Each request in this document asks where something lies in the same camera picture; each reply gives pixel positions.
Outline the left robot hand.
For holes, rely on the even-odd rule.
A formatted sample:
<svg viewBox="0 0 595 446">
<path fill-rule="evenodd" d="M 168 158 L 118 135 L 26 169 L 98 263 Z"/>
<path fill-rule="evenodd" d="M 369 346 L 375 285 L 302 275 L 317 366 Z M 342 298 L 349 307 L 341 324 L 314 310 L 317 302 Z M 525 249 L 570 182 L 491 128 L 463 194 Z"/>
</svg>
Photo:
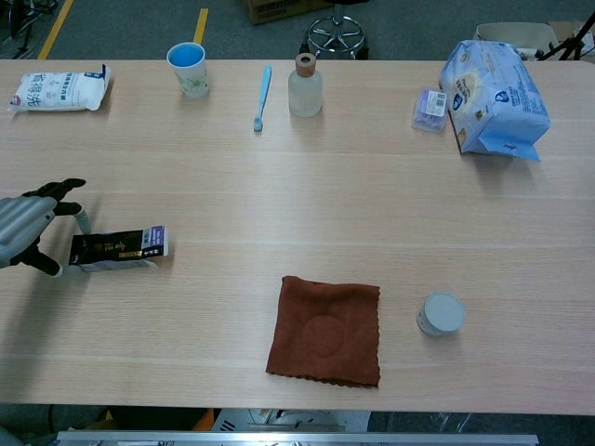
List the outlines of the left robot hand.
<svg viewBox="0 0 595 446">
<path fill-rule="evenodd" d="M 22 263 L 52 277 L 59 277 L 63 267 L 39 250 L 41 234 L 57 216 L 72 216 L 82 233 L 91 232 L 84 207 L 66 202 L 68 192 L 85 186 L 81 178 L 49 182 L 37 190 L 1 200 L 1 267 Z"/>
</svg>

